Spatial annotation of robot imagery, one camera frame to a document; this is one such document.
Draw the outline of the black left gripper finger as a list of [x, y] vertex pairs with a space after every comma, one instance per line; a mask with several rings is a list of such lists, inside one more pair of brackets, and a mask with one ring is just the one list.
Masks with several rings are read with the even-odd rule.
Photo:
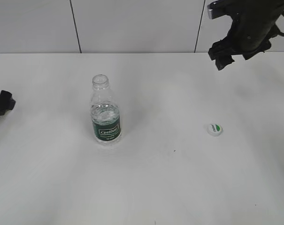
[[15, 100], [12, 98], [12, 94], [2, 90], [0, 92], [0, 115], [5, 115], [6, 112], [12, 111], [14, 106]]

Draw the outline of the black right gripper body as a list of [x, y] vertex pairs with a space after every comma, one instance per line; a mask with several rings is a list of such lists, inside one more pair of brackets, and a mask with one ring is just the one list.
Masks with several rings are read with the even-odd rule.
[[223, 39], [223, 58], [243, 55], [245, 60], [271, 48], [270, 39], [284, 37], [276, 25], [284, 16], [284, 4], [229, 4], [224, 8], [232, 25]]

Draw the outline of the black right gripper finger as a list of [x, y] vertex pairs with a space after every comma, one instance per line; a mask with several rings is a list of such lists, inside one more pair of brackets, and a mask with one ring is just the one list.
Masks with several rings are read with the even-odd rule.
[[213, 43], [213, 45], [208, 50], [208, 55], [211, 60], [216, 60], [222, 56], [232, 55], [232, 45], [228, 40], [220, 40]]
[[215, 56], [215, 65], [218, 70], [223, 70], [226, 66], [233, 63], [234, 59], [232, 55], [219, 54]]

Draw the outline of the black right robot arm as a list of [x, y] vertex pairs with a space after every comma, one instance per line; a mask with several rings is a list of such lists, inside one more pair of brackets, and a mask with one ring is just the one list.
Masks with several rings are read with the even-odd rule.
[[284, 17], [284, 0], [217, 0], [207, 7], [210, 19], [230, 16], [227, 36], [212, 44], [208, 51], [218, 70], [234, 62], [234, 55], [248, 60], [271, 48], [270, 39], [284, 37], [276, 25]]

